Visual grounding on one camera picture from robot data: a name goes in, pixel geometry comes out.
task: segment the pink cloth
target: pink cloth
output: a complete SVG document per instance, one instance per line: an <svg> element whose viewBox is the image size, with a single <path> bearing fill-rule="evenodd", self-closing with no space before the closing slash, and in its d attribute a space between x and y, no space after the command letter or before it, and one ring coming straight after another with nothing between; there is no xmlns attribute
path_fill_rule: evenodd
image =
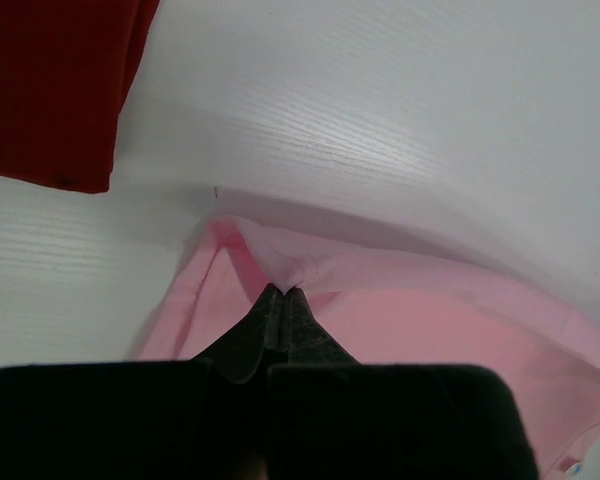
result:
<svg viewBox="0 0 600 480"><path fill-rule="evenodd" d="M600 436L600 328L496 273L214 219L174 281L142 359L191 358L269 282L301 287L317 320L362 363L470 363L513 390L543 478Z"/></svg>

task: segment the red cloth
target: red cloth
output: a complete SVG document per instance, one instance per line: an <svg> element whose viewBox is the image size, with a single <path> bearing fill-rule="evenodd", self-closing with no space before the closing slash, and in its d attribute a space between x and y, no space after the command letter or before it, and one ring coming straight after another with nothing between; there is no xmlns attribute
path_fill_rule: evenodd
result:
<svg viewBox="0 0 600 480"><path fill-rule="evenodd" d="M0 0L0 175L109 189L118 114L159 0Z"/></svg>

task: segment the white surface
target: white surface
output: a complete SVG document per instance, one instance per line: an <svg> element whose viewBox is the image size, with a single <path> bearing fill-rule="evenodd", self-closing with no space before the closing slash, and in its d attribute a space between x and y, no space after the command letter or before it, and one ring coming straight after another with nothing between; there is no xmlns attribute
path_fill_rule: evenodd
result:
<svg viewBox="0 0 600 480"><path fill-rule="evenodd" d="M118 151L103 196L0 179L0 365L125 356L213 186L600 323L600 0L165 0Z"/></svg>

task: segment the pink fabric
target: pink fabric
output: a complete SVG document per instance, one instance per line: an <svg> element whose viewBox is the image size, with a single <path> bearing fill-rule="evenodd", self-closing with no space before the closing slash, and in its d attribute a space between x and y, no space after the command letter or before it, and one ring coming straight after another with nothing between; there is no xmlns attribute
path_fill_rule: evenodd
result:
<svg viewBox="0 0 600 480"><path fill-rule="evenodd" d="M193 357L270 281L301 287L317 320L363 363L497 372L515 394L543 478L563 478L600 436L600 328L574 308L481 268L242 218L210 223L141 358Z"/></svg>

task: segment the dark red fabric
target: dark red fabric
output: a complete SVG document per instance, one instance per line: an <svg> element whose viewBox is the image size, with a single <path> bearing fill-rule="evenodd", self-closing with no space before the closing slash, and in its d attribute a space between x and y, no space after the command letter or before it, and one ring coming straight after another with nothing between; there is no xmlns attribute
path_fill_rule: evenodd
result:
<svg viewBox="0 0 600 480"><path fill-rule="evenodd" d="M105 192L159 0L0 0L0 175Z"/></svg>

